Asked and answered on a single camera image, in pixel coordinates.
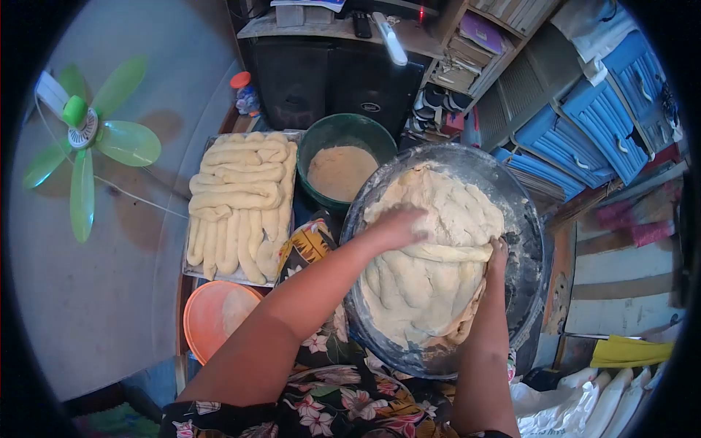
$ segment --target drawer handle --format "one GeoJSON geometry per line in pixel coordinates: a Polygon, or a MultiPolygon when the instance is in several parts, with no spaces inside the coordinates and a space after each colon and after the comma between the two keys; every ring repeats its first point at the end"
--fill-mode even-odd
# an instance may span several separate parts
{"type": "Polygon", "coordinates": [[[623,152],[623,153],[628,153],[628,149],[620,145],[620,138],[618,136],[615,136],[615,145],[618,147],[618,150],[623,152]]]}
{"type": "Polygon", "coordinates": [[[579,158],[577,158],[576,155],[573,155],[573,158],[574,158],[575,164],[576,164],[578,167],[581,167],[582,169],[589,169],[589,166],[586,165],[586,164],[582,164],[582,163],[579,161],[579,158]]]}
{"type": "Polygon", "coordinates": [[[647,100],[648,102],[652,102],[653,101],[652,96],[650,96],[645,91],[645,83],[643,82],[643,76],[640,75],[640,72],[636,71],[635,77],[638,79],[638,84],[640,85],[640,92],[643,93],[643,97],[645,97],[645,100],[647,100]]]}

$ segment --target green ceiling fan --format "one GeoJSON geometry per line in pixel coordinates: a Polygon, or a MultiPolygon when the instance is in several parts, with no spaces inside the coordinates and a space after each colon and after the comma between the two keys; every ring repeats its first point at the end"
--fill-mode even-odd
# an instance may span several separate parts
{"type": "Polygon", "coordinates": [[[80,243],[88,239],[95,213],[93,148],[128,166],[153,164],[161,154],[160,140],[147,127],[107,120],[134,92],[145,71],[145,57],[126,60],[109,75],[90,105],[86,102],[85,81],[75,64],[63,69],[58,80],[41,72],[34,89],[36,96],[68,125],[68,133],[32,160],[22,184],[26,189],[37,187],[75,152],[70,212],[73,234],[80,243]]]}

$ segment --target flour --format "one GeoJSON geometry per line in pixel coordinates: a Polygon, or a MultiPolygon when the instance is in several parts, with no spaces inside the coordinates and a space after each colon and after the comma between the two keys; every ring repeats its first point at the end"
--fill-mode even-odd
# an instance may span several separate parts
{"type": "Polygon", "coordinates": [[[236,331],[258,303],[259,300],[251,294],[237,291],[229,292],[222,306],[222,324],[227,338],[236,331]]]}
{"type": "Polygon", "coordinates": [[[365,210],[371,224],[385,209],[411,203],[427,209],[415,231],[430,241],[388,251],[363,271],[360,284],[375,327],[407,348],[465,340],[486,287],[489,241],[504,230],[502,212],[472,184],[425,165],[407,170],[365,210]]]}
{"type": "Polygon", "coordinates": [[[354,146],[321,149],[309,164],[309,184],[328,198],[349,203],[377,170],[369,152],[354,146]]]}

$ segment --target person's right hand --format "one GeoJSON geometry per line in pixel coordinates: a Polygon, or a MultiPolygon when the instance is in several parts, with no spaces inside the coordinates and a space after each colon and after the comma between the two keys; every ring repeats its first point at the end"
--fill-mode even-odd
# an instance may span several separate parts
{"type": "Polygon", "coordinates": [[[491,247],[494,249],[491,252],[491,257],[487,262],[487,270],[494,274],[504,276],[506,270],[506,260],[509,258],[509,245],[506,244],[504,238],[492,238],[491,247]]]}
{"type": "Polygon", "coordinates": [[[361,234],[377,254],[402,249],[428,239],[428,233],[413,231],[414,222],[428,212],[413,205],[399,204],[380,213],[375,222],[361,234]]]}

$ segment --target floral dress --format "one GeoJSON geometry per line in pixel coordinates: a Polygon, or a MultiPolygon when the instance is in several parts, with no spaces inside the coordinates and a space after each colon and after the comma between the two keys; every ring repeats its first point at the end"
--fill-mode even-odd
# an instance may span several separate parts
{"type": "MultiPolygon", "coordinates": [[[[282,249],[279,282],[323,258],[336,244],[320,214],[298,228],[282,249]]],[[[343,306],[299,349],[276,403],[230,406],[197,401],[167,405],[160,437],[458,437],[449,425],[451,383],[399,380],[373,366],[348,338],[343,306]]],[[[473,437],[507,437],[487,431],[473,437]]]]}

